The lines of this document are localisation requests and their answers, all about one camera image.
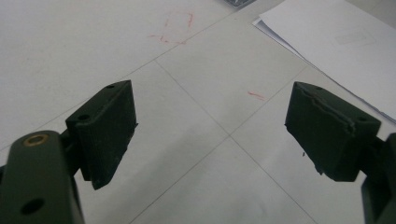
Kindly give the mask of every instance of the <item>paper sheet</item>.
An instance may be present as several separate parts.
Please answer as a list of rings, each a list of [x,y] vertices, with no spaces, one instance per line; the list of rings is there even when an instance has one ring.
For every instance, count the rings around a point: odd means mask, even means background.
[[[396,30],[343,0],[287,0],[260,18],[259,29],[395,121]]]

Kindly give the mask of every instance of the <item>white tile floor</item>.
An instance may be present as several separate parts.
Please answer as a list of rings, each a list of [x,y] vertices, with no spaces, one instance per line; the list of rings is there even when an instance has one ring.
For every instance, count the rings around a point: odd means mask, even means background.
[[[87,223],[363,223],[360,175],[334,183],[283,125],[294,80],[396,126],[251,23],[281,0],[6,1],[0,164],[9,145],[131,79],[139,126],[112,182],[76,175]],[[396,28],[396,2],[351,0]]]

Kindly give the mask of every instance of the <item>white paper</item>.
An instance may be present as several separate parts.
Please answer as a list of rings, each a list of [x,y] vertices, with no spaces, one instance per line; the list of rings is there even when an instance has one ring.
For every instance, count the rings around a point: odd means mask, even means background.
[[[260,18],[282,45],[395,121],[396,30],[342,0],[287,0]]]

